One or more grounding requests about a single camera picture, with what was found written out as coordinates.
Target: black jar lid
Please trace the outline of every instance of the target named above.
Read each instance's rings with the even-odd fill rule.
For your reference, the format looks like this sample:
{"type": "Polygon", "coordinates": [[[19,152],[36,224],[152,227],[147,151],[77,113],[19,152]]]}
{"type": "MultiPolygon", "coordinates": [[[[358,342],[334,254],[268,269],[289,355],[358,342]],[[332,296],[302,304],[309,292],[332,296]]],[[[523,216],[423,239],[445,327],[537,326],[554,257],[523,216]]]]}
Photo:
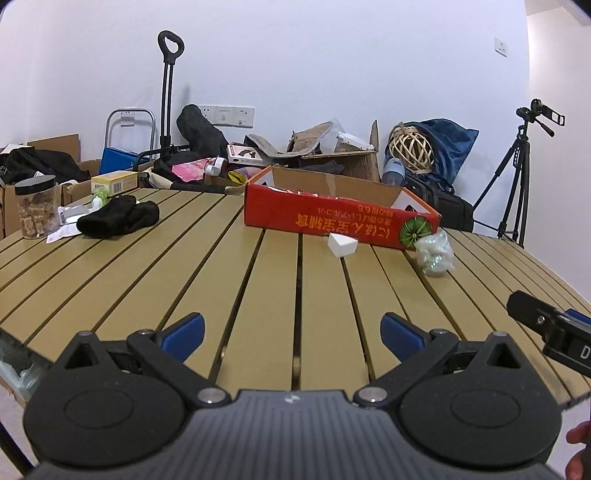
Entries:
{"type": "Polygon", "coordinates": [[[55,175],[42,175],[30,179],[21,180],[14,185],[14,193],[17,195],[31,195],[40,193],[56,186],[55,175]]]}

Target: human hand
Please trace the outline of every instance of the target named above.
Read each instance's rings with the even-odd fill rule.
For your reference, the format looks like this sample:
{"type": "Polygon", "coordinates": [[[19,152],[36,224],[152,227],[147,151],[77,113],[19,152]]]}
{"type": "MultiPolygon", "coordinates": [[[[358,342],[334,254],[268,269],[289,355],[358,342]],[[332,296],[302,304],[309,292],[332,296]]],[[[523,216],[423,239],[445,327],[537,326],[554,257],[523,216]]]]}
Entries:
{"type": "MultiPolygon", "coordinates": [[[[591,433],[591,421],[584,421],[566,434],[566,441],[571,445],[587,443],[591,433]]],[[[583,452],[584,449],[570,459],[566,465],[564,474],[566,480],[583,480],[583,452]]]]}

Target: blue gripper pad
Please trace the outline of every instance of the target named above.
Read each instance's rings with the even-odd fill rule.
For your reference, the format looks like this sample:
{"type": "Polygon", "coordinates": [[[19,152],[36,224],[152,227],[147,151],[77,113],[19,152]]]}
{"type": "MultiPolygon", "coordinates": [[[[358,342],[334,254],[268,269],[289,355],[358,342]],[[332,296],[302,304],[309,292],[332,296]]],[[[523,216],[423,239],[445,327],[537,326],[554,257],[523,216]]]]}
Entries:
{"type": "Polygon", "coordinates": [[[379,327],[382,343],[401,362],[425,347],[431,341],[427,332],[415,327],[395,313],[382,317],[379,327]]]}
{"type": "Polygon", "coordinates": [[[200,313],[190,313],[159,336],[160,348],[179,362],[184,362],[203,343],[205,319],[200,313]]]}
{"type": "Polygon", "coordinates": [[[577,312],[574,309],[568,309],[565,313],[567,315],[570,315],[572,318],[577,319],[580,322],[586,323],[587,325],[591,325],[591,319],[589,317],[577,312]]]}

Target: table slat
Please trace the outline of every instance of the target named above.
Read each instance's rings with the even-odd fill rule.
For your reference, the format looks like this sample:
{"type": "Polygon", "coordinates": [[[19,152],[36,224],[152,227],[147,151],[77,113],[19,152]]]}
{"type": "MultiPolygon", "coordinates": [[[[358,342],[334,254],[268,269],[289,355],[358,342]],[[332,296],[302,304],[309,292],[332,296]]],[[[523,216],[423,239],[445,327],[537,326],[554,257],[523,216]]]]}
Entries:
{"type": "MultiPolygon", "coordinates": [[[[542,355],[541,348],[544,343],[540,336],[528,329],[525,331],[524,327],[509,317],[504,306],[509,298],[509,289],[451,236],[450,243],[456,256],[455,269],[450,271],[450,275],[472,299],[492,327],[497,331],[507,332],[511,335],[558,403],[564,404],[569,402],[572,397],[577,398],[580,391],[574,388],[573,395],[570,395],[563,385],[563,381],[548,362],[548,358],[542,355]]],[[[566,375],[565,383],[571,387],[573,383],[574,387],[577,385],[579,388],[581,387],[580,378],[578,378],[580,376],[576,372],[568,368],[561,369],[561,372],[566,375]]]]}
{"type": "Polygon", "coordinates": [[[255,261],[256,246],[262,229],[244,225],[241,213],[223,236],[197,277],[189,285],[170,319],[172,325],[191,312],[205,318],[205,339],[185,365],[203,377],[209,377],[224,341],[224,332],[233,320],[232,312],[240,302],[255,261]]]}
{"type": "Polygon", "coordinates": [[[57,242],[47,244],[45,239],[41,240],[22,240],[19,243],[28,243],[31,248],[26,250],[22,255],[15,258],[9,264],[0,269],[0,291],[8,284],[14,281],[23,272],[33,267],[39,261],[43,260],[50,253],[56,249],[61,248],[68,242],[74,240],[73,238],[63,238],[57,242]]]}
{"type": "Polygon", "coordinates": [[[4,252],[8,247],[14,245],[15,243],[17,243],[21,239],[22,239],[22,232],[15,232],[12,235],[8,235],[8,237],[6,237],[6,238],[3,238],[2,240],[0,240],[0,252],[4,252]]]}
{"type": "MultiPolygon", "coordinates": [[[[190,198],[178,197],[178,193],[170,194],[169,192],[169,190],[163,190],[162,192],[154,194],[156,195],[155,200],[158,200],[159,198],[166,199],[159,205],[160,222],[170,216],[182,205],[190,201],[190,198]]],[[[67,304],[68,300],[70,300],[76,292],[80,291],[97,272],[109,265],[130,245],[146,235],[152,228],[155,227],[141,229],[129,235],[99,242],[84,255],[77,258],[66,268],[61,270],[52,281],[45,283],[39,290],[29,297],[25,303],[7,318],[2,324],[2,328],[21,342],[32,340],[32,337],[38,332],[39,328],[52,319],[54,315],[67,304]]],[[[76,312],[78,318],[84,316],[86,307],[87,306],[76,312]]],[[[44,350],[46,345],[43,341],[43,337],[45,337],[45,335],[47,334],[43,334],[31,348],[40,348],[37,352],[46,356],[46,353],[49,355],[49,351],[45,352],[44,350]]],[[[53,345],[55,342],[55,345],[53,345],[53,353],[47,358],[55,360],[69,340],[64,340],[65,336],[60,335],[59,328],[53,333],[53,335],[48,335],[48,337],[48,344],[53,345]]]]}
{"type": "Polygon", "coordinates": [[[297,250],[297,235],[265,232],[217,376],[232,395],[291,388],[297,250]]]}
{"type": "Polygon", "coordinates": [[[514,258],[518,258],[521,260],[525,265],[527,265],[532,271],[534,271],[537,275],[543,278],[549,285],[555,289],[560,295],[562,295],[567,302],[569,302],[575,310],[584,315],[591,316],[591,305],[589,302],[585,301],[583,297],[576,294],[572,295],[570,287],[564,280],[558,277],[555,273],[553,273],[550,269],[548,269],[552,274],[548,273],[548,271],[542,269],[538,264],[530,260],[528,256],[526,256],[526,251],[522,248],[513,248],[508,241],[499,241],[498,245],[501,248],[504,248],[506,252],[512,255],[514,258]]]}
{"type": "MultiPolygon", "coordinates": [[[[136,192],[138,200],[151,192],[136,192]]],[[[69,265],[86,251],[90,250],[100,240],[78,236],[70,239],[67,248],[58,248],[51,255],[40,260],[34,268],[15,277],[4,289],[0,290],[0,322],[32,295],[47,281],[50,281],[59,271],[69,265]]]]}
{"type": "Polygon", "coordinates": [[[549,285],[546,282],[545,278],[547,275],[540,277],[537,273],[535,273],[528,265],[523,263],[521,259],[512,255],[510,252],[505,250],[501,244],[503,243],[502,240],[498,238],[491,238],[487,236],[481,236],[486,243],[488,243],[492,248],[498,251],[503,257],[505,257],[509,262],[513,263],[520,271],[522,271],[527,277],[530,278],[532,282],[538,285],[542,290],[544,290],[548,296],[553,299],[562,309],[568,310],[571,307],[571,303],[564,298],[560,293],[558,293],[554,287],[549,285]]]}
{"type": "Polygon", "coordinates": [[[368,367],[343,267],[325,237],[303,236],[301,293],[300,387],[352,397],[369,382],[368,367]]]}
{"type": "Polygon", "coordinates": [[[571,287],[567,282],[565,282],[560,276],[555,273],[550,267],[544,265],[540,260],[536,257],[531,255],[529,252],[524,250],[523,248],[516,245],[514,242],[505,241],[505,244],[509,245],[511,248],[516,250],[518,253],[523,255],[527,260],[531,263],[536,265],[539,269],[546,272],[554,281],[568,293],[570,293],[574,298],[576,298],[581,305],[585,307],[585,309],[591,314],[591,303],[589,303],[579,292],[577,292],[573,287],[571,287]]]}
{"type": "Polygon", "coordinates": [[[485,340],[492,333],[490,324],[449,273],[437,277],[425,275],[416,263],[416,253],[405,251],[404,254],[437,304],[447,312],[448,318],[453,319],[463,338],[485,340]]]}
{"type": "Polygon", "coordinates": [[[35,240],[27,240],[21,237],[20,241],[15,242],[13,245],[11,245],[2,253],[0,253],[0,269],[5,265],[8,265],[15,258],[18,258],[24,252],[33,248],[35,245],[39,244],[42,241],[44,242],[45,239],[41,238],[35,240]]]}
{"type": "Polygon", "coordinates": [[[476,245],[482,248],[486,253],[488,253],[494,260],[497,261],[498,264],[501,265],[505,270],[507,270],[513,277],[519,281],[527,290],[531,292],[534,297],[539,298],[540,300],[551,304],[554,307],[560,308],[560,306],[552,299],[550,296],[542,290],[538,285],[536,285],[532,279],[530,279],[527,275],[525,275],[519,268],[517,268],[514,264],[509,262],[503,255],[501,255],[498,251],[496,251],[492,246],[490,246],[487,242],[485,242],[482,238],[473,233],[466,233],[466,232],[458,232],[459,236],[464,236],[472,240],[476,245]]]}
{"type": "MultiPolygon", "coordinates": [[[[190,222],[196,221],[221,198],[216,194],[195,196],[190,192],[182,193],[192,200],[126,249],[115,262],[97,272],[37,334],[33,341],[36,345],[45,342],[43,352],[52,356],[59,354],[66,339],[76,332],[96,330],[136,282],[190,227],[190,222]]],[[[153,291],[152,295],[158,295],[158,291],[153,291]]]]}
{"type": "MultiPolygon", "coordinates": [[[[516,290],[528,291],[526,286],[519,283],[499,263],[497,263],[495,260],[493,260],[487,252],[485,252],[482,248],[480,248],[476,243],[474,243],[466,235],[464,235],[461,232],[456,232],[456,231],[449,231],[448,233],[450,234],[450,236],[453,239],[455,239],[457,241],[457,243],[459,245],[463,246],[466,250],[470,251],[472,253],[472,255],[474,255],[481,263],[485,264],[486,267],[491,272],[493,272],[500,280],[503,281],[503,283],[506,285],[507,289],[509,290],[508,293],[507,292],[503,293],[502,289],[501,289],[501,292],[499,292],[500,287],[496,287],[497,283],[488,282],[488,281],[486,282],[486,285],[488,287],[496,287],[497,288],[495,291],[500,296],[499,300],[502,302],[503,306],[506,307],[507,300],[509,298],[509,295],[512,292],[514,292],[516,290]],[[509,279],[511,280],[510,283],[505,282],[505,278],[507,275],[509,276],[509,279]]],[[[532,338],[534,338],[536,336],[535,334],[531,333],[529,330],[527,330],[527,333],[528,333],[528,335],[532,335],[532,338]]],[[[536,345],[539,346],[539,348],[542,348],[541,339],[534,339],[534,341],[536,342],[536,345]]],[[[582,386],[581,386],[580,379],[579,379],[579,377],[581,377],[581,375],[579,375],[576,372],[573,372],[570,368],[565,367],[564,365],[562,365],[554,360],[550,360],[550,364],[553,366],[555,372],[558,373],[560,379],[567,387],[571,396],[574,398],[579,397],[581,395],[580,392],[582,391],[582,386]]]]}
{"type": "Polygon", "coordinates": [[[372,378],[380,377],[400,363],[382,343],[380,321],[388,312],[403,318],[406,314],[370,245],[359,244],[354,255],[345,257],[345,264],[363,326],[370,373],[372,378]]]}
{"type": "Polygon", "coordinates": [[[243,198],[229,196],[207,212],[109,314],[96,331],[99,338],[122,340],[136,330],[158,329],[171,305],[242,205],[243,198]]]}
{"type": "Polygon", "coordinates": [[[426,332],[444,328],[458,333],[400,250],[384,247],[373,249],[410,322],[426,332]]]}

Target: pink package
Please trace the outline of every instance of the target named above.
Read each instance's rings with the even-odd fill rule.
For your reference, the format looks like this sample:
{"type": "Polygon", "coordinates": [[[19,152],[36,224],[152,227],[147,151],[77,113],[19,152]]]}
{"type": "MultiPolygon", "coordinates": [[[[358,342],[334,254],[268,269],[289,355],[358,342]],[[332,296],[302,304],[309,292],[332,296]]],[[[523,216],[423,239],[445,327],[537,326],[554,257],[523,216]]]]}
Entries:
{"type": "Polygon", "coordinates": [[[173,173],[182,181],[203,180],[205,167],[212,163],[214,158],[202,158],[201,160],[173,165],[173,173]]]}

